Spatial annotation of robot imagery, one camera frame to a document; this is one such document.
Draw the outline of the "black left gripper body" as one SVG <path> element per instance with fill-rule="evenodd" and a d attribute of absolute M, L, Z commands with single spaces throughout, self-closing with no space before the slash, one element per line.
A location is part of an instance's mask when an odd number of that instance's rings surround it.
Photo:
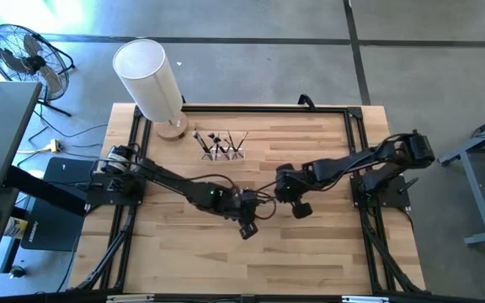
<path fill-rule="evenodd" d="M 251 223 L 256 219 L 256 208 L 260 204 L 258 194 L 250 189 L 236 192 L 227 204 L 227 217 L 233 221 Z"/>

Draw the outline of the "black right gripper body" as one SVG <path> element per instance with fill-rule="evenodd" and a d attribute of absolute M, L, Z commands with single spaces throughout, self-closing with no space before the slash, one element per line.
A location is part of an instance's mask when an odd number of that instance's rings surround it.
<path fill-rule="evenodd" d="M 290 163 L 276 168 L 276 185 L 274 195 L 279 202 L 300 201 L 304 193 L 310 190 L 310 185 L 304 179 L 302 171 L 294 169 Z"/>

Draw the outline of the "fluffy black-head brush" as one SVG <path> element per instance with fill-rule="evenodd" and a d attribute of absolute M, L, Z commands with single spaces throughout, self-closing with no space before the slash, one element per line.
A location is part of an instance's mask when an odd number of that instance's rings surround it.
<path fill-rule="evenodd" d="M 214 132 L 210 132 L 207 136 L 211 139 L 211 147 L 209 149 L 211 157 L 214 161 L 216 161 L 219 150 L 218 143 L 216 141 L 216 135 Z"/>

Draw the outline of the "stubby black powder brush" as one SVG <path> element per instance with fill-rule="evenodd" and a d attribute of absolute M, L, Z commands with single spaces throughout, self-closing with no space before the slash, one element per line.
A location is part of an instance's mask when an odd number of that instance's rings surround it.
<path fill-rule="evenodd" d="M 213 157 L 211 155 L 210 149 L 205 144 L 205 141 L 201 138 L 199 132 L 197 130 L 194 130 L 193 133 L 192 133 L 192 136 L 197 140 L 198 144 L 200 145 L 201 150 L 204 152 L 204 156 L 212 161 Z"/>

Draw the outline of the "clear acrylic brush organizer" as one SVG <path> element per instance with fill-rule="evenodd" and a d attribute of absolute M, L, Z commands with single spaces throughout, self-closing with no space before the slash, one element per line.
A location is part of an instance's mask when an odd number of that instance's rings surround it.
<path fill-rule="evenodd" d="M 229 146 L 213 146 L 208 152 L 199 150 L 199 159 L 208 162 L 240 162 L 246 159 L 246 154 L 242 147 L 234 151 Z"/>

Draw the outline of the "white shade table lamp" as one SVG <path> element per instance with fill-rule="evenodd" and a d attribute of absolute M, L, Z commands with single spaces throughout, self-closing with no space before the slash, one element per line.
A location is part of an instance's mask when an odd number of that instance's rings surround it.
<path fill-rule="evenodd" d="M 122 45 L 112 65 L 141 113 L 165 141 L 183 138 L 189 128 L 168 56 L 155 40 L 138 39 Z"/>

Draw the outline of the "black support beam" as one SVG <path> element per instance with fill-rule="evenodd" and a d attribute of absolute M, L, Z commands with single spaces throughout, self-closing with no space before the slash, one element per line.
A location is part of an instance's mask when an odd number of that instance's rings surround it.
<path fill-rule="evenodd" d="M 11 166 L 3 180 L 3 186 L 18 189 L 74 215 L 85 216 L 86 214 L 84 199 L 39 179 L 21 168 Z"/>

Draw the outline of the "black floor fan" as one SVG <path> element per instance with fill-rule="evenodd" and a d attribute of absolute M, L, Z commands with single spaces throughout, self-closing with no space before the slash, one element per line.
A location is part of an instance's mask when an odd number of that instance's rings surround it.
<path fill-rule="evenodd" d="M 0 24 L 0 74 L 7 81 L 41 84 L 38 103 L 59 114 L 71 114 L 52 105 L 69 87 L 76 66 L 63 50 L 39 33 L 16 24 Z"/>

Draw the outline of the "black aluminium table frame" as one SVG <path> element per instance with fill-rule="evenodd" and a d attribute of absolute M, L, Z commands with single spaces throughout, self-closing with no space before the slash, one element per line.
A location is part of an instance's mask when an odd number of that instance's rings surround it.
<path fill-rule="evenodd" d="M 345 121 L 364 125 L 370 145 L 388 136 L 381 106 L 316 111 L 297 105 L 186 108 L 191 129 L 229 130 L 246 159 L 206 162 L 192 136 L 164 141 L 151 135 L 147 155 L 186 178 L 219 174 L 240 187 L 267 188 L 279 165 L 344 157 L 362 147 Z M 228 185 L 219 177 L 212 182 Z M 288 205 L 260 209 L 258 233 L 243 240 L 234 222 L 196 210 L 155 184 L 147 187 L 136 224 L 123 290 L 126 293 L 234 295 L 368 295 L 371 292 L 360 215 L 349 180 L 304 200 L 313 213 L 297 220 Z"/>

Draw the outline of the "silver bracket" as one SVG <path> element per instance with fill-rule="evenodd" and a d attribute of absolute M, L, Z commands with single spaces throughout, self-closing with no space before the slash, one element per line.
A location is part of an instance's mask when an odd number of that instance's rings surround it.
<path fill-rule="evenodd" d="M 390 303 L 388 297 L 363 296 L 363 295 L 343 295 L 342 303 Z"/>
<path fill-rule="evenodd" d="M 147 303 L 154 300 L 154 295 L 148 294 L 109 295 L 105 303 Z"/>

